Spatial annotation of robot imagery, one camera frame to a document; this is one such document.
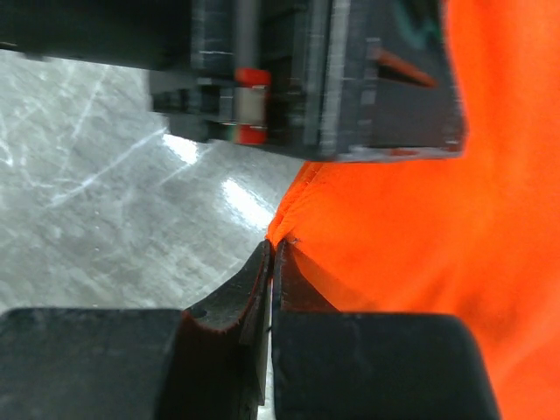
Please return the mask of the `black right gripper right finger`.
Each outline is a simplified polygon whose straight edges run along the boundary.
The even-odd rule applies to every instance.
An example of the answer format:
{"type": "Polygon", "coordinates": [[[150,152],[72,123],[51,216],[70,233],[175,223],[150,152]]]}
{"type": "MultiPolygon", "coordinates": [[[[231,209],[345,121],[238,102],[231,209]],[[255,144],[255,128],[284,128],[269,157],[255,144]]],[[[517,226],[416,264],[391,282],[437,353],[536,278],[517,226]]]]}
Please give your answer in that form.
{"type": "Polygon", "coordinates": [[[278,419],[497,419],[480,348],[444,314],[339,311],[282,241],[271,345],[278,419]]]}

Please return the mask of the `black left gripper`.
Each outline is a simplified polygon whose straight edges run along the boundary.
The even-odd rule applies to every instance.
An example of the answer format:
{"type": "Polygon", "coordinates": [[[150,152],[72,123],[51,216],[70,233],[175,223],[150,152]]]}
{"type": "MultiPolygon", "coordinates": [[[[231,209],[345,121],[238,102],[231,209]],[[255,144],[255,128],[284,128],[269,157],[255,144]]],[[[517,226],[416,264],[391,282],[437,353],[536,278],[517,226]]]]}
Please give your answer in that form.
{"type": "Polygon", "coordinates": [[[4,1],[1,47],[144,69],[178,137],[313,161],[454,158],[440,1],[4,1]]]}

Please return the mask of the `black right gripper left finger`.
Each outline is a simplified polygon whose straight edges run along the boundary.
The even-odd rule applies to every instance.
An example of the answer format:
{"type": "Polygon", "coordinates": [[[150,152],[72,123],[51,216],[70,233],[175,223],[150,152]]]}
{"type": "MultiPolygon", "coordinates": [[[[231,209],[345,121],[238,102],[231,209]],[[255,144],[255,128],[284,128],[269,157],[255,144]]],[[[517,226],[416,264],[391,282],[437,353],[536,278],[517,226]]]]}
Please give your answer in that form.
{"type": "Polygon", "coordinates": [[[180,309],[1,317],[4,419],[254,419],[265,401],[272,249],[180,309]]]}

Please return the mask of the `orange t shirt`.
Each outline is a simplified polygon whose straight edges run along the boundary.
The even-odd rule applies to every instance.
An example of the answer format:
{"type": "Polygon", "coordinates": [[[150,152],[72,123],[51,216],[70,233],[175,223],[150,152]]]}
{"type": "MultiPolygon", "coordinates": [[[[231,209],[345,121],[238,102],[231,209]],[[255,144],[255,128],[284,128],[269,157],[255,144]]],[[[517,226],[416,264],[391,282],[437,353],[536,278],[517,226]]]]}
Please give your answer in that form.
{"type": "Polygon", "coordinates": [[[559,416],[559,4],[450,1],[464,154],[305,163],[269,225],[337,308],[441,312],[506,419],[559,416]]]}

